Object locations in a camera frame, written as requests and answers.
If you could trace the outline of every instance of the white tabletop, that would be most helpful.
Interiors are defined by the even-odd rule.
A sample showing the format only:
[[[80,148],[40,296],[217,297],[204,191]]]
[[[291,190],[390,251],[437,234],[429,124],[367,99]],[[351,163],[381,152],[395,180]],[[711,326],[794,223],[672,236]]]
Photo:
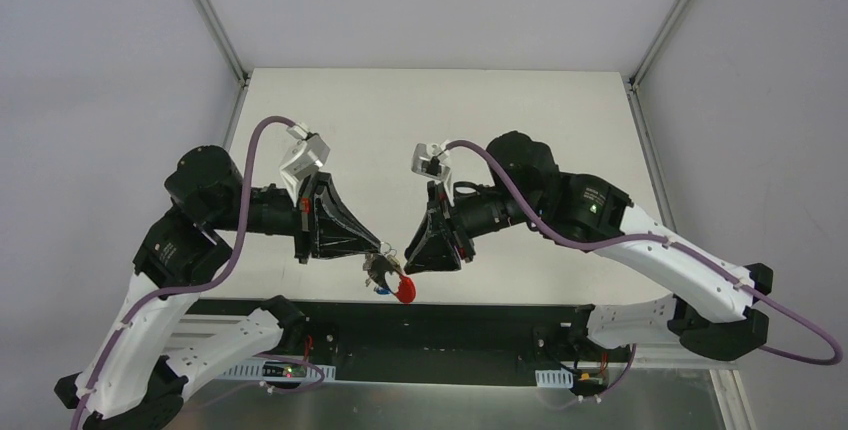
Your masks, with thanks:
[[[351,212],[403,250],[427,201],[410,160],[419,142],[468,139],[482,146],[510,130],[550,145],[561,171],[592,173],[658,211],[636,127],[617,73],[481,70],[256,69],[230,153],[244,166],[247,142],[269,115],[305,122],[331,148],[323,171]],[[259,145],[253,186],[279,184],[281,125]],[[458,180],[491,183],[484,162],[452,152]],[[232,242],[232,234],[223,232]],[[627,304],[668,293],[596,255],[555,246],[525,226],[475,239],[477,256],[459,272],[414,276],[416,302]],[[360,257],[300,265],[290,237],[249,235],[233,276],[207,298],[289,298],[392,302],[364,286]]]

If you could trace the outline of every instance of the purple cable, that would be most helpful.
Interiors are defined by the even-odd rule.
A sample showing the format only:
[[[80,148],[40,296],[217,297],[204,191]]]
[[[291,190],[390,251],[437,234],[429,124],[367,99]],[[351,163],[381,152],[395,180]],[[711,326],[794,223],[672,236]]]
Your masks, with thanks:
[[[256,149],[259,146],[259,137],[262,135],[262,131],[268,125],[272,123],[282,123],[286,126],[293,126],[295,124],[294,120],[288,119],[286,117],[268,117],[261,122],[256,128],[253,130],[253,134],[250,136],[250,143],[247,145],[247,159],[244,163],[244,179],[241,188],[241,201],[239,204],[239,220],[238,227],[236,230],[236,243],[233,245],[233,253],[230,256],[227,265],[224,267],[224,270],[214,279],[212,279],[208,283],[204,283],[202,285],[195,286],[186,286],[186,287],[167,287],[160,288],[159,290],[154,290],[147,295],[140,298],[135,304],[130,307],[127,313],[124,315],[124,318],[121,319],[121,323],[124,325],[132,322],[133,317],[144,307],[147,302],[153,300],[154,298],[159,297],[167,297],[170,295],[184,295],[187,293],[201,293],[212,290],[217,287],[221,283],[226,280],[230,274],[233,273],[233,269],[236,267],[236,263],[238,262],[239,257],[241,256],[241,250],[244,246],[244,236],[247,233],[247,211],[250,207],[250,185],[253,181],[253,164],[256,159]],[[85,388],[94,389],[94,385],[97,383],[97,379],[100,378],[100,373],[103,371],[103,367],[106,365],[106,362],[109,359],[109,355],[112,353],[112,350],[115,348],[115,345],[118,343],[118,338],[121,337],[121,334],[124,332],[123,327],[112,332],[112,335],[109,336],[109,340],[106,342],[106,345],[103,347],[103,351],[100,352],[100,356],[97,357],[97,361],[94,363],[94,368],[91,370],[91,375],[88,378],[88,381],[85,384]],[[74,417],[71,420],[71,430],[77,430],[79,428],[80,421],[82,420],[82,414],[85,412],[85,405],[88,403],[89,393],[85,394],[77,404],[77,409],[74,412]]]
[[[636,344],[634,343],[633,345],[630,345],[630,357],[627,359],[627,365],[624,366],[624,370],[622,370],[621,374],[618,376],[618,378],[616,378],[615,381],[612,382],[612,385],[610,385],[609,387],[607,387],[606,390],[604,390],[603,392],[598,394],[598,397],[600,397],[601,395],[606,395],[613,388],[617,387],[618,384],[621,383],[622,380],[624,380],[624,376],[627,375],[627,372],[630,371],[630,368],[633,366],[633,360],[635,360],[635,359],[636,359]],[[575,398],[574,400],[566,403],[565,405],[560,405],[559,407],[554,407],[552,405],[549,405],[544,400],[542,400],[541,397],[537,397],[537,398],[539,398],[539,401],[541,401],[542,404],[544,404],[548,408],[548,410],[557,410],[557,411],[565,410],[566,408],[569,408],[572,405],[580,403],[580,400]]]
[[[795,361],[798,361],[798,362],[809,363],[811,365],[836,365],[837,363],[842,361],[842,356],[843,356],[842,346],[839,344],[839,342],[836,341],[836,339],[832,335],[827,333],[827,331],[825,331],[823,328],[819,327],[815,323],[811,322],[810,320],[806,319],[805,317],[802,317],[801,315],[798,315],[794,311],[792,311],[792,310],[784,307],[783,305],[775,302],[774,300],[772,300],[768,296],[763,295],[761,292],[757,291],[756,289],[751,288],[748,285],[739,285],[739,279],[738,278],[733,276],[733,274],[731,274],[727,270],[721,268],[721,266],[717,265],[712,260],[710,260],[706,256],[702,255],[699,251],[695,250],[694,248],[689,247],[688,245],[684,245],[682,243],[670,242],[669,239],[666,238],[666,237],[661,237],[659,235],[652,235],[652,234],[647,234],[647,233],[634,234],[634,235],[624,235],[624,236],[621,236],[621,237],[611,238],[611,239],[605,240],[603,242],[594,242],[594,243],[583,243],[583,242],[575,242],[575,241],[569,240],[569,239],[563,237],[562,235],[558,234],[556,231],[554,231],[545,222],[543,222],[542,219],[538,215],[536,215],[536,212],[533,211],[533,208],[530,207],[530,204],[527,203],[527,200],[525,200],[524,197],[521,195],[521,192],[518,190],[518,187],[515,186],[515,183],[509,178],[509,175],[507,175],[507,173],[504,171],[503,167],[501,167],[501,165],[497,162],[497,160],[495,160],[494,157],[492,157],[489,154],[489,152],[484,150],[479,145],[472,143],[472,142],[469,142],[467,140],[455,140],[453,142],[450,142],[450,143],[447,144],[445,149],[450,150],[450,149],[456,148],[456,147],[468,148],[469,150],[473,151],[477,155],[480,155],[481,157],[483,157],[483,159],[486,160],[486,163],[489,165],[489,167],[491,167],[491,169],[494,170],[495,173],[498,174],[498,177],[500,177],[501,181],[504,183],[504,185],[506,185],[507,190],[509,190],[509,193],[515,199],[516,203],[518,203],[518,206],[521,208],[521,210],[524,212],[524,214],[527,215],[527,218],[531,222],[533,222],[533,224],[536,225],[536,227],[539,229],[540,232],[542,232],[546,237],[553,240],[557,245],[562,245],[563,247],[574,248],[574,249],[577,249],[577,250],[583,250],[583,251],[591,252],[591,251],[594,251],[594,250],[599,250],[601,248],[606,248],[606,247],[610,247],[610,246],[613,246],[613,245],[617,245],[619,243],[632,242],[632,241],[636,241],[636,240],[640,240],[640,241],[647,240],[647,241],[651,241],[651,242],[666,244],[666,245],[670,246],[671,248],[674,248],[676,250],[679,250],[679,251],[685,253],[689,257],[691,257],[694,260],[698,261],[699,263],[705,265],[710,270],[721,275],[725,280],[727,280],[728,282],[730,282],[734,286],[738,285],[739,288],[742,291],[744,291],[745,293],[753,296],[754,298],[759,299],[760,301],[762,301],[766,305],[770,306],[771,308],[777,310],[778,312],[782,313],[783,315],[789,317],[790,319],[798,322],[802,326],[811,330],[813,333],[815,333],[816,335],[821,337],[825,342],[827,342],[828,345],[830,345],[830,347],[833,349],[833,356],[831,358],[812,358],[812,357],[806,357],[806,356],[803,356],[803,355],[798,355],[798,354],[795,354],[795,353],[787,352],[785,350],[779,350],[779,349],[772,348],[772,347],[769,347],[769,346],[766,346],[766,345],[763,345],[762,347],[760,347],[761,350],[768,352],[768,353],[771,353],[773,355],[777,355],[779,357],[788,358],[790,360],[795,360]],[[619,380],[616,380],[616,383],[613,384],[613,386],[617,385],[620,380],[621,380],[621,378],[619,378]]]
[[[265,354],[265,353],[260,353],[259,355],[256,355],[256,356],[261,357],[261,358],[267,358],[268,360],[274,360],[274,361],[277,361],[277,362],[290,363],[292,365],[300,365],[302,367],[306,367],[306,368],[312,370],[313,372],[317,373],[318,376],[319,376],[318,380],[316,380],[315,382],[309,383],[308,385],[300,384],[295,388],[268,387],[268,388],[271,389],[271,391],[273,393],[287,394],[287,393],[308,392],[309,390],[312,390],[313,388],[324,383],[324,379],[327,378],[327,376],[324,374],[324,371],[321,370],[321,367],[319,367],[318,365],[315,365],[314,363],[309,363],[306,360],[298,360],[296,358],[282,357],[282,356],[270,355],[270,354]],[[242,385],[239,385],[235,388],[232,388],[232,389],[224,392],[221,395],[218,395],[217,397],[213,398],[212,400],[209,400],[208,402],[204,403],[203,405],[200,405],[196,408],[193,408],[190,411],[198,412],[200,410],[203,410],[204,408],[209,408],[212,405],[215,405],[216,403],[220,402],[221,400],[224,400],[225,398],[229,397],[230,395],[238,393],[238,392],[244,390],[247,387],[255,387],[255,386],[256,386],[256,382],[244,383]]]

